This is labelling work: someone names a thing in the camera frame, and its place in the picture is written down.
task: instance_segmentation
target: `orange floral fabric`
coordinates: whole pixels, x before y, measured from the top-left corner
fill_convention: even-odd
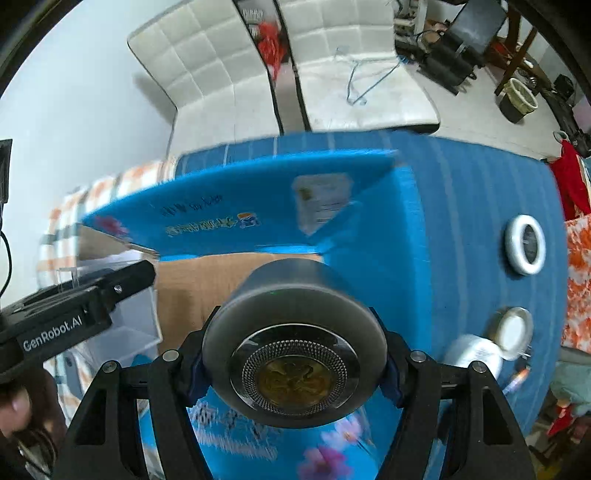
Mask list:
[[[566,222],[569,280],[562,345],[591,353],[591,215]]]

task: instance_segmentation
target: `white label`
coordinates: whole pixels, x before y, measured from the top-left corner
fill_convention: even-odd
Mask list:
[[[351,198],[351,180],[346,173],[302,175],[291,185],[295,193],[298,225],[312,235],[332,220]]]

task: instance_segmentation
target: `trash can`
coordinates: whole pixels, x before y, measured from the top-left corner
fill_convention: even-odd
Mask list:
[[[507,82],[503,91],[505,96],[499,103],[499,108],[509,122],[516,124],[538,108],[538,101],[531,90],[515,78]]]

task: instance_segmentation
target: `white leather chair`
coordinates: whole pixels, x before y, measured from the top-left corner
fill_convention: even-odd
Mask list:
[[[268,69],[232,0],[193,0],[128,45],[177,107],[168,152],[282,133]]]
[[[395,2],[275,0],[289,37],[304,123],[312,131],[412,127],[433,132],[440,119],[431,99],[403,64],[354,105],[347,102],[353,61],[353,101],[398,63]],[[335,55],[338,52],[347,55]]]

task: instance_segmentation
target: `white ring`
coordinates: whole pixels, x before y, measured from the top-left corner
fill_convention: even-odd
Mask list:
[[[530,226],[538,241],[538,252],[535,260],[530,263],[523,248],[525,227]],[[546,259],[546,240],[538,221],[529,215],[515,217],[505,232],[505,250],[511,266],[521,275],[535,275],[542,270]]]

